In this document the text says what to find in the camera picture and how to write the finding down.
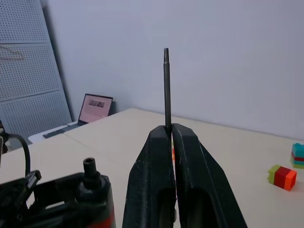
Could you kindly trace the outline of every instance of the white table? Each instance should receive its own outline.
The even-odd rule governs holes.
[[[116,225],[118,228],[122,227],[128,171],[64,134],[32,144],[29,146],[29,150],[31,170],[39,170],[42,175],[39,183],[83,172],[83,160],[94,157],[97,170],[110,179]],[[0,183],[21,178],[24,176],[24,171],[25,160],[22,149],[2,155]]]
[[[42,140],[45,140],[45,138],[43,137],[44,134],[47,134],[47,133],[51,133],[51,132],[54,132],[54,131],[57,131],[57,130],[60,130],[62,128],[65,128],[67,126],[70,126],[70,125],[73,125],[73,124],[76,124],[77,121],[75,122],[71,122],[71,123],[68,123],[68,124],[65,124],[65,125],[62,125],[62,126],[59,126],[59,127],[55,127],[53,129],[50,129],[50,130],[47,130],[47,131],[44,131],[44,132],[40,132],[40,133],[37,133],[37,134],[34,134],[34,135],[31,135],[28,140],[30,140],[32,143],[38,143]]]
[[[65,134],[129,171],[149,132],[164,122],[162,114],[129,109]],[[267,181],[271,166],[292,168],[297,141],[182,118],[172,122],[191,128],[223,168],[248,227],[302,227],[304,170],[296,169],[291,192]]]

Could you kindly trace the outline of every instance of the toy block stack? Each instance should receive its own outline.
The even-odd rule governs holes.
[[[294,168],[304,169],[304,145],[299,143],[293,144],[290,162]]]
[[[268,181],[282,189],[290,191],[295,185],[296,171],[280,165],[274,165],[268,170]]]

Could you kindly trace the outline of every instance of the white wall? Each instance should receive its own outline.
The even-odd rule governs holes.
[[[304,1],[48,0],[67,95],[304,139]]]

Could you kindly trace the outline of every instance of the wire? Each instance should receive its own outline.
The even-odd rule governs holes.
[[[16,138],[20,141],[25,155],[25,176],[30,173],[30,155],[29,155],[29,147],[27,142],[18,134],[9,134],[9,138]]]
[[[15,54],[21,55],[21,58],[6,58],[6,57],[0,57],[1,60],[20,60],[20,61],[24,60],[24,56],[21,54],[21,52],[12,51],[12,50],[10,50],[9,48],[4,47],[4,46],[0,46],[0,48],[5,49],[5,50],[8,50],[10,53],[12,53],[12,54],[14,54],[14,55],[15,55]]]

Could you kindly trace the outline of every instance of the laptop screen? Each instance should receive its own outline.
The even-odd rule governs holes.
[[[91,123],[107,117],[109,115],[111,103],[111,97],[86,94],[80,111],[79,121]]]

